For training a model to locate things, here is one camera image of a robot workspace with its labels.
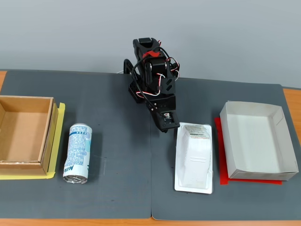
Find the red mat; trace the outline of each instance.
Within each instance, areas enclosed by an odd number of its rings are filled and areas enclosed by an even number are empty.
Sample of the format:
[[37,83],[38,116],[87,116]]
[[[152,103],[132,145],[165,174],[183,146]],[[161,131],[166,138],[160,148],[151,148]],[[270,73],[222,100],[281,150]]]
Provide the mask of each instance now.
[[221,185],[228,185],[229,181],[243,181],[243,182],[255,182],[255,183],[282,185],[281,180],[247,180],[247,179],[230,179],[230,178],[228,178],[225,146],[224,146],[224,140],[222,137],[221,119],[215,118],[214,122],[216,125],[217,135],[218,135],[218,150],[219,150],[219,156],[220,156],[220,184]]

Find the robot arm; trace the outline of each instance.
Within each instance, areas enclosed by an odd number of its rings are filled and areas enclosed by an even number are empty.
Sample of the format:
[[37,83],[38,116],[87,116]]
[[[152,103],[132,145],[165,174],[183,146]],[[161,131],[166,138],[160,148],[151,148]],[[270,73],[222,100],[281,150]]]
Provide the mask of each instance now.
[[180,65],[154,38],[135,39],[133,45],[137,64],[133,66],[128,59],[124,61],[124,73],[131,73],[133,78],[128,88],[130,94],[137,103],[146,103],[159,130],[166,133],[179,127],[175,111],[175,81],[180,75]]

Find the white cardboard box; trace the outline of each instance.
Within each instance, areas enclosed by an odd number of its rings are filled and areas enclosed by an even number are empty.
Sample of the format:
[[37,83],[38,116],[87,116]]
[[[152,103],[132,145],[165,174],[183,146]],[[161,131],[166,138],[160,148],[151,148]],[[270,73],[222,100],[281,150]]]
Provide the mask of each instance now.
[[282,107],[233,101],[220,116],[229,178],[288,180],[299,172]]

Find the can label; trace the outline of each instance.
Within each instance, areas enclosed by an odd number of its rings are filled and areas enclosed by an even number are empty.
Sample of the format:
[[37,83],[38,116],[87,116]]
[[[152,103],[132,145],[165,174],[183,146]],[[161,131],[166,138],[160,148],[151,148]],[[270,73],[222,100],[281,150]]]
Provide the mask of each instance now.
[[86,125],[70,128],[67,160],[63,177],[74,175],[88,178],[92,129]]

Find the wooden table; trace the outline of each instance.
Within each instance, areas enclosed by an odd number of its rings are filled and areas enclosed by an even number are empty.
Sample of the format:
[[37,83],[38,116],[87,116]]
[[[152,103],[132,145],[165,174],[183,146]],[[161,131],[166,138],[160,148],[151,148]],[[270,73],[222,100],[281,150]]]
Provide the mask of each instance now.
[[[5,78],[6,72],[0,72],[0,90]],[[301,90],[284,89],[286,101],[295,125],[295,129],[301,141]],[[127,226],[127,225],[182,225],[182,226],[297,226],[301,221],[163,221],[149,219],[0,219],[1,225],[12,226]]]

